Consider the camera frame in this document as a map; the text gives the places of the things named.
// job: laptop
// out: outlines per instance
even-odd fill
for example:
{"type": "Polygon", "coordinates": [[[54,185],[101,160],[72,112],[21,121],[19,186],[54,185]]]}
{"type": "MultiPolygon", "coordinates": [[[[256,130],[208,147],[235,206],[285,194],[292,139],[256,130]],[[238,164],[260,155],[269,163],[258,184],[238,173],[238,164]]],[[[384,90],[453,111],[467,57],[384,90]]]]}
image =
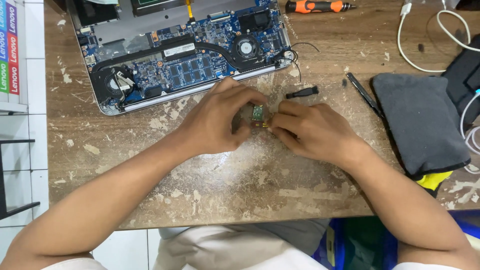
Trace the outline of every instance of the laptop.
{"type": "Polygon", "coordinates": [[[276,0],[66,4],[105,115],[198,94],[226,76],[271,73],[294,58],[276,0]]]}

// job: forearm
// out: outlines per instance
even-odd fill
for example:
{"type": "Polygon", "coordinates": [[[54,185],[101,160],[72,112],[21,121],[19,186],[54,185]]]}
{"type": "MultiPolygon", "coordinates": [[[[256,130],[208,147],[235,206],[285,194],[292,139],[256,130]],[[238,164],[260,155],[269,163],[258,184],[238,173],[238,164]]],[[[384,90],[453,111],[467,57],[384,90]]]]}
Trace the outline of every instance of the forearm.
{"type": "Polygon", "coordinates": [[[23,229],[11,248],[62,256],[100,245],[188,157],[170,137],[79,187],[23,229]]]}
{"type": "Polygon", "coordinates": [[[390,167],[370,147],[359,165],[348,172],[399,241],[444,251],[468,246],[462,231],[438,201],[390,167]]]}

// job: worn wooden table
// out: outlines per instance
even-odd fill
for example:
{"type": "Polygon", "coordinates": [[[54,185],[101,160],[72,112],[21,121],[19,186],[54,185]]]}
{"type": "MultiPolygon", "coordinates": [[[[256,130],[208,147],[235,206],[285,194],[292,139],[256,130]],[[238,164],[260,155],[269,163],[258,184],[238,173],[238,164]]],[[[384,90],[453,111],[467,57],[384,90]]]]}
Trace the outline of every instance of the worn wooden table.
{"type": "MultiPolygon", "coordinates": [[[[403,48],[418,65],[442,69],[458,54],[459,46],[441,32],[433,17],[440,7],[418,2],[405,21],[403,48]]],[[[345,81],[345,73],[353,72],[365,86],[378,73],[419,73],[396,47],[402,2],[357,0],[355,4],[359,8],[346,13],[284,16],[292,43],[310,42],[321,50],[295,47],[301,83],[294,67],[246,83],[268,96],[271,111],[287,92],[318,85],[319,95],[297,101],[328,103],[399,169],[382,122],[345,81]]],[[[480,32],[478,12],[461,14],[472,33],[480,32]]],[[[464,28],[454,17],[445,15],[444,21],[465,38],[464,28]]],[[[104,116],[95,104],[70,18],[46,4],[45,32],[49,198],[54,204],[175,129],[203,95],[120,117],[104,116]]],[[[480,208],[478,187],[477,177],[458,170],[444,183],[438,198],[448,209],[480,208]]],[[[294,156],[266,130],[255,130],[235,152],[202,155],[174,169],[120,229],[370,214],[364,195],[342,170],[294,156]]]]}

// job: gray cloth bag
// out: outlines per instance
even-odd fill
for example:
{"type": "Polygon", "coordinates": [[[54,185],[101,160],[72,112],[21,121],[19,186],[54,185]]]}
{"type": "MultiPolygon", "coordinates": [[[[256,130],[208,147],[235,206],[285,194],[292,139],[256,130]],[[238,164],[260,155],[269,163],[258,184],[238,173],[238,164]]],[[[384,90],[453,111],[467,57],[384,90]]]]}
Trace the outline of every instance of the gray cloth bag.
{"type": "Polygon", "coordinates": [[[388,121],[404,168],[419,180],[470,163],[459,132],[460,117],[446,93],[443,77],[382,73],[373,87],[388,121]]]}

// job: white tile floor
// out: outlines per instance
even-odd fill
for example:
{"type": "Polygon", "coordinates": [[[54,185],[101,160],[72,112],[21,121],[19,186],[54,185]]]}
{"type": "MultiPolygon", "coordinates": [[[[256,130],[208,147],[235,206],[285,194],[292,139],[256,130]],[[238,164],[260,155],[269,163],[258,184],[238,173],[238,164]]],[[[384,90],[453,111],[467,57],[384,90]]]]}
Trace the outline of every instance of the white tile floor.
{"type": "MultiPolygon", "coordinates": [[[[47,108],[45,85],[43,0],[25,0],[18,8],[18,20],[25,21],[26,68],[20,90],[28,93],[29,115],[0,115],[0,140],[35,139],[34,143],[3,145],[2,164],[7,207],[40,202],[40,206],[0,221],[0,261],[19,231],[48,209],[47,108]]],[[[155,262],[160,235],[157,229],[114,232],[93,251],[108,269],[150,270],[155,262]]]]}

